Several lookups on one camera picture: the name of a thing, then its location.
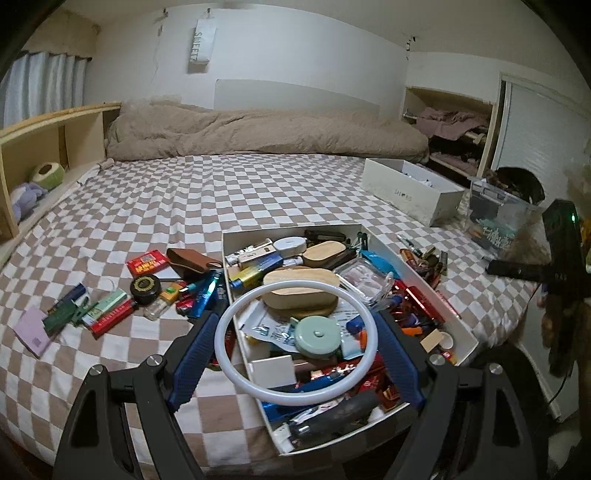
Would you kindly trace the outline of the grey window curtain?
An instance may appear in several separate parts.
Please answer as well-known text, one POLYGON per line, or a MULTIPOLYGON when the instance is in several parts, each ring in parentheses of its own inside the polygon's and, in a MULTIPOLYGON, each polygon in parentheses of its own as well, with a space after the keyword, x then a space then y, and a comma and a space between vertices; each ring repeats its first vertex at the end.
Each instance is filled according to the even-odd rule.
POLYGON ((1 80, 1 127, 83 105, 90 60, 48 52, 26 53, 1 80))

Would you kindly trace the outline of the navy blue long box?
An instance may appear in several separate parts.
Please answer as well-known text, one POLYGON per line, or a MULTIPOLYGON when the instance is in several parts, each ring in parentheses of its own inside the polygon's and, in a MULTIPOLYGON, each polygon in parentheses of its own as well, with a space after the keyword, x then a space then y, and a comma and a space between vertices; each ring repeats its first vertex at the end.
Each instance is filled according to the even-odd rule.
POLYGON ((68 302, 75 302, 80 297, 82 297, 86 293, 86 287, 79 283, 74 288, 72 288, 68 293, 66 293, 62 298, 60 298, 49 310, 48 314, 53 314, 63 305, 67 304, 68 302))

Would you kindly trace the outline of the dark green card box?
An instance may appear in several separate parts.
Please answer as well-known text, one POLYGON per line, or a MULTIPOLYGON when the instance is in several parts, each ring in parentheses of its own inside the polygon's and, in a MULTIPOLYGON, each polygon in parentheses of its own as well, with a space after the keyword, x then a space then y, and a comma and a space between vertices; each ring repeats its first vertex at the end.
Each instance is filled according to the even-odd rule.
POLYGON ((43 326, 45 333, 52 337, 59 333, 66 324, 59 324, 57 316, 53 314, 48 314, 47 317, 43 320, 43 326))

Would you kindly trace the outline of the white hanging wall sign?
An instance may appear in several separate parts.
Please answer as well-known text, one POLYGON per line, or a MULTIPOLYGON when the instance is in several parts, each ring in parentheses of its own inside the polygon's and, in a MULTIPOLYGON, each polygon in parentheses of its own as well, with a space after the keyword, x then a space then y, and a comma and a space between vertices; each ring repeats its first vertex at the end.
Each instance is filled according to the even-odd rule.
POLYGON ((197 21, 187 61, 188 73, 204 73, 207 70, 211 63, 216 31, 214 19, 199 19, 197 21))

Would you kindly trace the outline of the white cardboard clutter box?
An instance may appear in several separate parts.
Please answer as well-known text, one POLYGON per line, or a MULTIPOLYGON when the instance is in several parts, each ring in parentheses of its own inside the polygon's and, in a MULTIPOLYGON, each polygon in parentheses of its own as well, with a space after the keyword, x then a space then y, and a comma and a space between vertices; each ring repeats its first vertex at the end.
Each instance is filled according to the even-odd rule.
MULTIPOLYGON (((418 370, 425 398, 420 408, 430 394, 440 389, 442 380, 437 374, 442 372, 449 377, 452 366, 467 365, 477 350, 478 341, 469 328, 393 247, 374 235, 368 237, 368 246, 370 252, 389 264, 388 275, 396 275, 405 284, 405 295, 423 309, 435 313, 437 328, 421 338, 401 331, 401 321, 387 311, 389 295, 386 290, 393 283, 389 277, 383 280, 376 293, 367 293, 360 283, 346 279, 344 267, 335 271, 341 281, 339 287, 310 280, 281 281, 264 286, 265 275, 252 285, 242 287, 233 267, 226 270, 230 308, 221 322, 235 325, 246 375, 239 376, 228 361, 222 363, 222 369, 236 386, 245 388, 247 394, 256 398, 280 455, 294 456, 339 444, 411 406, 401 399, 378 352, 379 337, 373 311, 384 316, 418 370), (301 354, 294 346, 294 326, 290 323, 294 316, 273 312, 262 300, 263 294, 281 287, 308 287, 334 294, 338 300, 334 312, 311 313, 306 317, 334 319, 341 328, 341 339, 348 335, 346 321, 356 318, 366 324, 369 341, 360 357, 332 368, 322 368, 320 377, 303 388, 284 392, 283 387, 295 380, 291 360, 295 354, 301 354)), ((329 357, 304 358, 318 362, 329 357)))

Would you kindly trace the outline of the green clothes peg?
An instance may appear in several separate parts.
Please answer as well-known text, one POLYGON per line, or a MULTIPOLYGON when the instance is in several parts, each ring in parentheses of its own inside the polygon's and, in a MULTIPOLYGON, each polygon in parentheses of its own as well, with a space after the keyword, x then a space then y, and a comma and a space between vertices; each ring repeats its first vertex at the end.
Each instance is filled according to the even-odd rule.
POLYGON ((96 305, 97 303, 91 302, 89 297, 85 297, 80 305, 68 300, 57 308, 54 314, 57 316, 59 324, 73 323, 78 325, 82 323, 82 318, 96 305))

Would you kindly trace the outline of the wooden headboard shelf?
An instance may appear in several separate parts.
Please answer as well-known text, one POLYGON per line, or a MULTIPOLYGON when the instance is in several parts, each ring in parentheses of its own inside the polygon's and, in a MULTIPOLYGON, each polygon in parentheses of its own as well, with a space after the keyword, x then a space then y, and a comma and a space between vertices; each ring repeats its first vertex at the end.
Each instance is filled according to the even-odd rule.
POLYGON ((5 264, 25 235, 63 201, 89 172, 106 160, 105 134, 121 104, 108 102, 47 113, 1 130, 1 263, 5 264), (63 182, 45 195, 24 220, 13 215, 10 193, 34 170, 56 162, 63 182))

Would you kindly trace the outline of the beige rumpled duvet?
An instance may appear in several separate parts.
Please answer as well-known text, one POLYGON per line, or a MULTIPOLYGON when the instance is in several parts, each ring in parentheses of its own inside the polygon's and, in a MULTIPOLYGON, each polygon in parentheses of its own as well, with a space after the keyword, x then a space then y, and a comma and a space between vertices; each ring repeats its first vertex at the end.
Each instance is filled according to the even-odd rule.
POLYGON ((118 161, 253 152, 419 162, 429 154, 428 138, 416 128, 363 112, 223 111, 163 99, 122 104, 105 146, 118 161))

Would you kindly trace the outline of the purple plush toy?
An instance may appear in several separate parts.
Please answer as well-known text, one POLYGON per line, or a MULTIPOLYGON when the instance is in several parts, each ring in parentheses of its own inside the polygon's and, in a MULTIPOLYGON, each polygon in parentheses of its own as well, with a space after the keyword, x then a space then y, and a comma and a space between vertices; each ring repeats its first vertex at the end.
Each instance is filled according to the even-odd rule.
POLYGON ((37 202, 48 191, 35 182, 25 182, 17 186, 10 194, 12 212, 16 223, 27 217, 37 202))

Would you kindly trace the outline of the pink notepad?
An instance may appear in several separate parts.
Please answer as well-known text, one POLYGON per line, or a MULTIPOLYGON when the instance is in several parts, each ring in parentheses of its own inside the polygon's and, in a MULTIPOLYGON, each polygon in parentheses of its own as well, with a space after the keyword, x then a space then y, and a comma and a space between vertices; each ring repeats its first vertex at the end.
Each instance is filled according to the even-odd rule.
POLYGON ((44 328, 45 318, 44 312, 31 307, 23 313, 13 327, 16 337, 36 358, 40 358, 51 343, 44 328))

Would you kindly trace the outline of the checkered bed sheet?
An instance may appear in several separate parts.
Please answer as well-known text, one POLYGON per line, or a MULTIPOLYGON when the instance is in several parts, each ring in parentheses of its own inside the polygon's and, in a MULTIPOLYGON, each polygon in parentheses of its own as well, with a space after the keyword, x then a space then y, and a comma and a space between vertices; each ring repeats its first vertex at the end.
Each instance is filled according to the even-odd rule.
POLYGON ((41 357, 15 336, 31 308, 47 310, 77 285, 102 296, 127 288, 127 262, 151 250, 221 257, 224 232, 307 224, 361 224, 394 250, 408 238, 449 256, 439 289, 478 340, 505 341, 535 287, 486 275, 484 251, 461 223, 428 228, 363 191, 355 157, 262 155, 118 162, 55 206, 1 273, 1 429, 46 463, 55 459, 87 370, 128 368, 187 330, 173 313, 124 320, 102 338, 66 327, 41 357))

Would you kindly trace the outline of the wooden oval box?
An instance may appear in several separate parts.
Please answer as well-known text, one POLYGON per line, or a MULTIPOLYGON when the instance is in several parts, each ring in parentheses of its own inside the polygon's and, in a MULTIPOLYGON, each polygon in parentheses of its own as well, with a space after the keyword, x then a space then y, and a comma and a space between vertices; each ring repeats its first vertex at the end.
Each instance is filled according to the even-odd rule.
MULTIPOLYGON (((293 280, 317 281, 334 287, 339 287, 341 284, 338 275, 331 270, 295 266, 267 273, 263 278, 263 285, 293 280)), ((314 310, 332 305, 336 299, 337 297, 332 293, 308 287, 276 289, 262 296, 266 306, 276 310, 314 310)))

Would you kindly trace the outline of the red QR code packet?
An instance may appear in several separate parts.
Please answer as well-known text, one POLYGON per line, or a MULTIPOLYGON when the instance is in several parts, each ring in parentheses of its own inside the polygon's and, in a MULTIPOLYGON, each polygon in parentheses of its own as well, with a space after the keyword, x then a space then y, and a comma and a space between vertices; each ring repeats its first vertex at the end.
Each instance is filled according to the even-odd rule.
POLYGON ((133 278, 158 273, 169 266, 168 258, 158 250, 143 253, 126 262, 127 269, 133 278))

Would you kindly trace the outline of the mint green round tin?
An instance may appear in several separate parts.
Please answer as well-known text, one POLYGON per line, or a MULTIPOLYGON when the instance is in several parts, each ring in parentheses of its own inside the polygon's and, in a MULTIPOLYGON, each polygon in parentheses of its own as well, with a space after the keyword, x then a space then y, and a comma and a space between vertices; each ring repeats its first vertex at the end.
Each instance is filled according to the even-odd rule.
POLYGON ((329 357, 341 347, 341 328, 334 319, 308 316, 290 319, 294 326, 294 346, 311 358, 329 357))

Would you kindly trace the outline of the green avocado plush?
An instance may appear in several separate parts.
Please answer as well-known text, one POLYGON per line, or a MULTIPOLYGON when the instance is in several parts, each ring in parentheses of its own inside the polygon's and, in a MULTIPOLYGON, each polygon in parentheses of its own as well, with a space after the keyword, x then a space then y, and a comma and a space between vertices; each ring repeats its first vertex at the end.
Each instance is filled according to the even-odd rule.
POLYGON ((30 181, 41 188, 50 191, 58 187, 64 179, 65 170, 56 162, 48 162, 39 165, 32 173, 30 181))

